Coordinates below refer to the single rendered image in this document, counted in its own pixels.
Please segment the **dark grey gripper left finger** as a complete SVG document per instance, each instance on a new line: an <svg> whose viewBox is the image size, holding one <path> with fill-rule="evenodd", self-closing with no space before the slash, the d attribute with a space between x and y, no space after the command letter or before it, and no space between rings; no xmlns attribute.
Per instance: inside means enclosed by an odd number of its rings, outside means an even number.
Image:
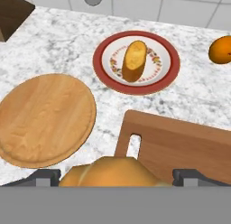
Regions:
<svg viewBox="0 0 231 224"><path fill-rule="evenodd" d="M38 169L27 178L9 182L5 186L55 187L60 183L60 169Z"/></svg>

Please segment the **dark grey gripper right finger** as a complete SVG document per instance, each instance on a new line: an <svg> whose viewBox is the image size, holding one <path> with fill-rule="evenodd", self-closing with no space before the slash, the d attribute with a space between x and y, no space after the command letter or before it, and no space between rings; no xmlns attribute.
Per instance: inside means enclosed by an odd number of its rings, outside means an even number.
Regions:
<svg viewBox="0 0 231 224"><path fill-rule="evenodd" d="M196 169L174 169L172 171L173 186L179 187L213 187L229 184L206 177Z"/></svg>

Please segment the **rectangular wooden cutting board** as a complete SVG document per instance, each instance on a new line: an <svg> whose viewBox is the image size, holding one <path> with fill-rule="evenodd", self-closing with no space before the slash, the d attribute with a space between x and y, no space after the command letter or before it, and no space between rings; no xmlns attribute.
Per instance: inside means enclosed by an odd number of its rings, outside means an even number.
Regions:
<svg viewBox="0 0 231 224"><path fill-rule="evenodd" d="M131 135L141 137L138 161L164 182L174 169L196 169L231 184L231 131L128 110L116 156L126 155Z"/></svg>

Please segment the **round wooden board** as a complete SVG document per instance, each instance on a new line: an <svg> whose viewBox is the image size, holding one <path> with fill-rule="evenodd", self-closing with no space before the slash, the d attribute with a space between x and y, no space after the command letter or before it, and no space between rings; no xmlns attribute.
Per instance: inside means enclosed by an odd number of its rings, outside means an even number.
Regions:
<svg viewBox="0 0 231 224"><path fill-rule="evenodd" d="M96 113L79 79L58 73L28 79L0 102L0 157L25 168L59 163L86 142Z"/></svg>

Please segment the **golden croissant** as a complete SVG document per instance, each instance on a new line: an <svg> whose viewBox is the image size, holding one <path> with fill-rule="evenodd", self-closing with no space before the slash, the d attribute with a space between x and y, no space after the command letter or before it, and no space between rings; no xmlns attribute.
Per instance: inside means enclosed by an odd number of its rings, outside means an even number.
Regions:
<svg viewBox="0 0 231 224"><path fill-rule="evenodd" d="M86 165L73 166L60 187L170 187L133 157L104 156Z"/></svg>

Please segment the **red rimmed floral plate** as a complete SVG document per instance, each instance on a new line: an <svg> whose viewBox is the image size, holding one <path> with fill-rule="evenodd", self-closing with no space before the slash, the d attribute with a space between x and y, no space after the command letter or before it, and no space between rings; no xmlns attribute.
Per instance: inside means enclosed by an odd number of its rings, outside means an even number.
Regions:
<svg viewBox="0 0 231 224"><path fill-rule="evenodd" d="M125 52L134 41L147 46L143 74L135 82L122 77ZM168 87L180 71L180 56L176 49L161 36L144 31L116 33L96 48L93 67L98 78L109 88L129 95L146 95Z"/></svg>

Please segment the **golden bread roll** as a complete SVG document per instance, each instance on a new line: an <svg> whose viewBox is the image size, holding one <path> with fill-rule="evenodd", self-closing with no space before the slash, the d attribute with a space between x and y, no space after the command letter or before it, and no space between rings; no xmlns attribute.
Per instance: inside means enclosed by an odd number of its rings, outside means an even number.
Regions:
<svg viewBox="0 0 231 224"><path fill-rule="evenodd" d="M141 78L147 55L147 46L142 41L132 42L124 56L122 77L127 82L135 82Z"/></svg>

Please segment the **orange fruit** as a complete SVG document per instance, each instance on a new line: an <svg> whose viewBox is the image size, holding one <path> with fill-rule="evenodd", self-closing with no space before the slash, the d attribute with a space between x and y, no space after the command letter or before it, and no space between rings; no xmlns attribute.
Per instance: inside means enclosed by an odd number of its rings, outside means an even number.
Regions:
<svg viewBox="0 0 231 224"><path fill-rule="evenodd" d="M209 47L208 57L216 64L227 64L231 61L231 35L223 36Z"/></svg>

